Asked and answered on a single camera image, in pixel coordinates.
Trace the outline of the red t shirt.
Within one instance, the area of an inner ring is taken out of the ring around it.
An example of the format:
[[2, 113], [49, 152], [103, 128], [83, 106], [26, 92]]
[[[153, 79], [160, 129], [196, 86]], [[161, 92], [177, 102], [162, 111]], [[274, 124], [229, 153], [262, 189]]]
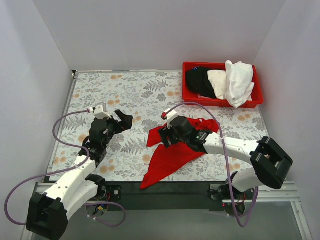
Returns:
[[171, 174], [178, 171], [187, 163], [204, 155], [202, 152], [193, 151], [185, 143], [179, 142], [166, 148], [161, 144], [159, 134], [161, 126], [153, 128], [148, 133], [147, 147], [158, 145], [150, 160], [148, 172], [144, 175], [140, 189], [146, 189]]

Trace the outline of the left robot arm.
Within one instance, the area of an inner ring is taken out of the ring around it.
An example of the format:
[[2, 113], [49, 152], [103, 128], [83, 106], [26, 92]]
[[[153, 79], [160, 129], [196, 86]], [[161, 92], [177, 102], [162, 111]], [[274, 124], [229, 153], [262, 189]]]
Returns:
[[95, 199], [95, 204], [104, 210], [112, 205], [110, 198], [115, 189], [108, 189], [106, 180], [93, 172], [105, 158], [114, 135], [132, 128], [133, 116], [116, 110], [116, 120], [100, 105], [90, 111], [94, 120], [74, 165], [46, 191], [34, 193], [29, 201], [26, 229], [49, 240], [59, 240], [70, 218], [89, 200]]

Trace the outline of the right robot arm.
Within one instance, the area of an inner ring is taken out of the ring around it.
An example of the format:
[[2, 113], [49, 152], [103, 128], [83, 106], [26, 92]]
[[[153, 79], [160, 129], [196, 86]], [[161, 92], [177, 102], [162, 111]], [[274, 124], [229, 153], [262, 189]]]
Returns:
[[291, 157], [268, 136], [258, 141], [222, 138], [211, 130], [196, 129], [184, 116], [176, 117], [158, 132], [166, 148], [184, 143], [195, 152], [228, 155], [250, 164], [251, 168], [231, 175], [231, 183], [226, 186], [226, 192], [232, 199], [260, 186], [281, 189], [293, 165]]

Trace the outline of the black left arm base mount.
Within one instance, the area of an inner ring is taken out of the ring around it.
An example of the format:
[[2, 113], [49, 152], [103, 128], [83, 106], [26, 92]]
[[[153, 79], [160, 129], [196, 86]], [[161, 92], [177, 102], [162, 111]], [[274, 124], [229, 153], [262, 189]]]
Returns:
[[90, 201], [118, 202], [122, 198], [122, 186], [115, 184], [99, 185], [97, 193]]

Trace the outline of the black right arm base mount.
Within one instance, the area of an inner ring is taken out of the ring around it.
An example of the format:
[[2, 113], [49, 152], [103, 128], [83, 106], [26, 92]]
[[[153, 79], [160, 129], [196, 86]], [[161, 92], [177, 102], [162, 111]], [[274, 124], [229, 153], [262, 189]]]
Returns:
[[[245, 196], [247, 199], [252, 200], [254, 189], [249, 188], [248, 190], [241, 192], [232, 186], [232, 192], [235, 202], [240, 202]], [[212, 200], [231, 200], [229, 184], [210, 184], [208, 195]]]

